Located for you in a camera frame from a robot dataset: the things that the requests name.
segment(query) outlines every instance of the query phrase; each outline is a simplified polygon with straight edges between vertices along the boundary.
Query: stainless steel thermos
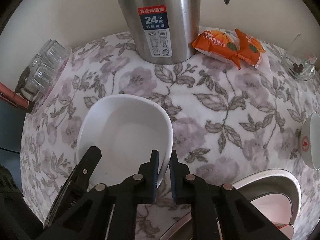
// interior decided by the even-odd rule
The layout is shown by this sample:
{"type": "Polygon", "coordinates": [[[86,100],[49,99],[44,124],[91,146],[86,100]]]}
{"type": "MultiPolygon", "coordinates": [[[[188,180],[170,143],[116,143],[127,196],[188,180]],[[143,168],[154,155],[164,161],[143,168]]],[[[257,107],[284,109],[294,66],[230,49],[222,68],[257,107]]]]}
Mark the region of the stainless steel thermos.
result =
{"type": "Polygon", "coordinates": [[[154,64],[192,57],[199,34],[200,0],[118,0],[140,56],[154,64]]]}

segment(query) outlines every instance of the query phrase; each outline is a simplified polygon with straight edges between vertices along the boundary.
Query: red handle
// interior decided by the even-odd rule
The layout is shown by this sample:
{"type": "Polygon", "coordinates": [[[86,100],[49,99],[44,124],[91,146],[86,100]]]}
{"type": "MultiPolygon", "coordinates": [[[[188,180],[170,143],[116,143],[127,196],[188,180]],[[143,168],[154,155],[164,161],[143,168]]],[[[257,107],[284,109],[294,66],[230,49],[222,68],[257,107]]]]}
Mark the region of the red handle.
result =
{"type": "Polygon", "coordinates": [[[15,94],[13,91],[11,91],[1,82],[0,82],[0,93],[2,93],[6,98],[6,101],[10,101],[11,104],[17,104],[18,106],[28,108],[29,102],[27,100],[15,94]]]}

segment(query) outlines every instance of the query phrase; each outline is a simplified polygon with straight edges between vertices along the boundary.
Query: bread packet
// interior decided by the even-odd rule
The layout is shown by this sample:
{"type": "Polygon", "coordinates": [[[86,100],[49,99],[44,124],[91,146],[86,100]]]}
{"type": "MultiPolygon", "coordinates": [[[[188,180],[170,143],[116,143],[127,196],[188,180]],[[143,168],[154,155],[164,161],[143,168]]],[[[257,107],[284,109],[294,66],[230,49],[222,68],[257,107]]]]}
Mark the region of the bread packet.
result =
{"type": "Polygon", "coordinates": [[[263,73],[271,74],[269,58],[260,41],[239,29],[236,29],[236,34],[240,45],[239,58],[263,73]]]}
{"type": "Polygon", "coordinates": [[[240,69],[237,43],[236,38],[226,32],[210,28],[200,34],[192,43],[192,46],[209,57],[237,66],[240,69]]]}

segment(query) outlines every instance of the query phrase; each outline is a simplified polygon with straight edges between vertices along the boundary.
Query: white ceramic bowl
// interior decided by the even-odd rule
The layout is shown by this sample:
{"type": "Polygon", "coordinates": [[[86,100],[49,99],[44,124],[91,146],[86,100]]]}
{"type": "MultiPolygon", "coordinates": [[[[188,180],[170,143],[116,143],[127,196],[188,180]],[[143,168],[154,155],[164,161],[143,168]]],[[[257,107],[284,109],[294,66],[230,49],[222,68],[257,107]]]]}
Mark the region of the white ceramic bowl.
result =
{"type": "Polygon", "coordinates": [[[171,157],[172,124],[161,106],[133,95],[112,95],[97,101],[81,126],[76,158],[79,162],[90,146],[97,146],[102,158],[90,183],[112,186],[136,174],[159,151],[157,187],[164,178],[171,157]]]}
{"type": "Polygon", "coordinates": [[[320,116],[313,113],[304,122],[299,138],[299,148],[306,165],[320,170],[320,116]]]}

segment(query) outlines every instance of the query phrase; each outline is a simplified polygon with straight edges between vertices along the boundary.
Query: white wall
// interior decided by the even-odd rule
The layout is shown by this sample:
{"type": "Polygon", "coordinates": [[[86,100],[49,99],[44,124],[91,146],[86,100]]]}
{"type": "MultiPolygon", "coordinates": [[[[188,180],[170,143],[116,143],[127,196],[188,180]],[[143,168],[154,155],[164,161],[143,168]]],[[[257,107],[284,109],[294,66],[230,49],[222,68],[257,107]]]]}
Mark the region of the white wall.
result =
{"type": "MultiPolygon", "coordinates": [[[[320,27],[302,0],[201,0],[200,24],[239,28],[283,48],[301,33],[320,56],[320,27]]],[[[0,35],[0,82],[13,90],[48,39],[75,47],[126,30],[117,0],[24,0],[0,35]]]]}

